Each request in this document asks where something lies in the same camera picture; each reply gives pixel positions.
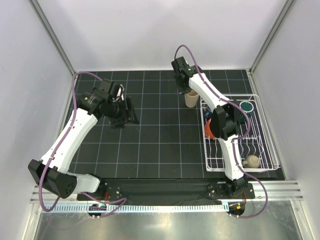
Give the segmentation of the dark blue mug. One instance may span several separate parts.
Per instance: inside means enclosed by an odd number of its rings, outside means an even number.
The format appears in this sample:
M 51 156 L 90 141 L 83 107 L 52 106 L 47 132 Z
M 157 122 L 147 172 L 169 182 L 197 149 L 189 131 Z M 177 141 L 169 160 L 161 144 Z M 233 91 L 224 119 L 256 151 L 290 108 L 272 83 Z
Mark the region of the dark blue mug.
M 213 115 L 213 112 L 210 110 L 209 107 L 207 107 L 203 114 L 204 119 L 208 121 L 209 119 L 212 118 L 212 115 Z

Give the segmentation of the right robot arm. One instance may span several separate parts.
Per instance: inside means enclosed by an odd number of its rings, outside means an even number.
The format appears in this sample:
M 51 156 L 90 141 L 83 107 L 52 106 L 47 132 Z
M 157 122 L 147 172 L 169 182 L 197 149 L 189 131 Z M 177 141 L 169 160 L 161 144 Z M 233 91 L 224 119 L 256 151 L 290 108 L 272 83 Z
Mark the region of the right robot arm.
M 247 184 L 240 165 L 238 146 L 240 111 L 213 86 L 205 73 L 197 71 L 195 65 L 190 66 L 184 57 L 174 59 L 171 65 L 178 90 L 182 94 L 196 91 L 212 111 L 209 129 L 221 147 L 225 164 L 225 192 L 228 197 L 237 198 Z

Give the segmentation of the tall beige cup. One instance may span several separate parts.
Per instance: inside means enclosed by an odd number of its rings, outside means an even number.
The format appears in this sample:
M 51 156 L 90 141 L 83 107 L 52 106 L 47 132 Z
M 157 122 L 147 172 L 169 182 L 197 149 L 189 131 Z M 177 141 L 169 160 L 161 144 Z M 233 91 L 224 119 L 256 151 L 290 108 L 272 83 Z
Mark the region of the tall beige cup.
M 184 94 L 185 105 L 188 108 L 194 108 L 197 105 L 199 94 L 195 90 L 191 90 Z

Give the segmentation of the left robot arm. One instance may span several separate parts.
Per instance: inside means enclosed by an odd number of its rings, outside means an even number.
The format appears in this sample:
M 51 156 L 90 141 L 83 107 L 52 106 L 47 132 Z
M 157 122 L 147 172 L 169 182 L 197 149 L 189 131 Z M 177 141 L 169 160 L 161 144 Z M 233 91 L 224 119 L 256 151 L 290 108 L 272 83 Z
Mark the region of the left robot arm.
M 67 125 L 52 147 L 40 160 L 31 160 L 28 170 L 40 189 L 66 199 L 73 193 L 87 193 L 94 200 L 104 198 L 106 182 L 91 173 L 69 172 L 70 164 L 81 143 L 101 118 L 107 117 L 111 128 L 138 124 L 133 102 L 124 96 L 124 87 L 104 79 L 92 92 L 84 92 L 75 100 Z

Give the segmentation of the dark green mug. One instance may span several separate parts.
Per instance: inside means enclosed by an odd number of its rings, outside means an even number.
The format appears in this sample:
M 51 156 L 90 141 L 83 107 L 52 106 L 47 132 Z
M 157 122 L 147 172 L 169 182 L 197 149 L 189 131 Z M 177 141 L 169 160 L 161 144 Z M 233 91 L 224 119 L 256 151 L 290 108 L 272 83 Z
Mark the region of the dark green mug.
M 241 101 L 239 104 L 239 107 L 243 110 L 243 112 L 246 113 L 247 117 L 250 119 L 250 117 L 254 113 L 254 105 L 250 101 Z M 246 117 L 244 113 L 240 113 L 240 123 L 245 124 L 247 122 Z

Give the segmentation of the small grey-beige mug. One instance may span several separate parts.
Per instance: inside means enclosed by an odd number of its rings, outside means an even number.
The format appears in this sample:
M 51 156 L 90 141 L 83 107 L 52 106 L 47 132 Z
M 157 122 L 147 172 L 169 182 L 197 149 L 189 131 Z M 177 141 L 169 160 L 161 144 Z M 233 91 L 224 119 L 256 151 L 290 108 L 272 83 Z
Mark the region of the small grey-beige mug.
M 248 155 L 243 161 L 242 166 L 244 168 L 253 168 L 257 169 L 261 165 L 261 161 L 258 156 L 256 155 Z

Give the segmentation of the orange mug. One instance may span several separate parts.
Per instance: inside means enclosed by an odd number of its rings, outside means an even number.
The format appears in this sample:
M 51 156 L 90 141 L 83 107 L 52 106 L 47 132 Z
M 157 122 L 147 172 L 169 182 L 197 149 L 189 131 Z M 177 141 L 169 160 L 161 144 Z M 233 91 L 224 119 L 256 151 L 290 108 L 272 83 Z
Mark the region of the orange mug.
M 213 140 L 215 139 L 215 136 L 211 131 L 210 124 L 211 124 L 211 119 L 209 119 L 204 125 L 204 135 L 206 138 Z

